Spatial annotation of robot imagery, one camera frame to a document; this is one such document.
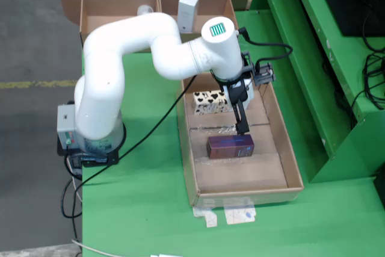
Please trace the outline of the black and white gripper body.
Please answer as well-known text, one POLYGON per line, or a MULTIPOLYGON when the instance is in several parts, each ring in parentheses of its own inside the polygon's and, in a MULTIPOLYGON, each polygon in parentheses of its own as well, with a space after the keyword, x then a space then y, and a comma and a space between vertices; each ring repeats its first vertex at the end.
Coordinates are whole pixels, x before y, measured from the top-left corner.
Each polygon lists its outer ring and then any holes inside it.
POLYGON ((215 75, 214 79, 218 83, 221 94, 225 97, 229 107, 233 107, 238 104, 238 101, 241 101, 243 109, 247 109, 253 99, 252 75, 250 72, 244 72, 231 81, 219 79, 215 75))

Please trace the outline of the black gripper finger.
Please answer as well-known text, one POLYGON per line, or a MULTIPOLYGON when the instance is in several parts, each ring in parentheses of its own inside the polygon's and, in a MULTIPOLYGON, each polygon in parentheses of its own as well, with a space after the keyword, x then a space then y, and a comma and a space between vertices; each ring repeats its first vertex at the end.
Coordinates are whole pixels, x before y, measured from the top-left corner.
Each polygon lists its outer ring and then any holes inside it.
POLYGON ((242 101, 238 100, 238 102, 236 104, 233 104, 232 107, 233 107, 233 112, 235 114, 235 119, 236 119, 235 127, 236 127, 237 134, 248 133, 249 127, 248 127, 248 122, 247 122, 242 101))

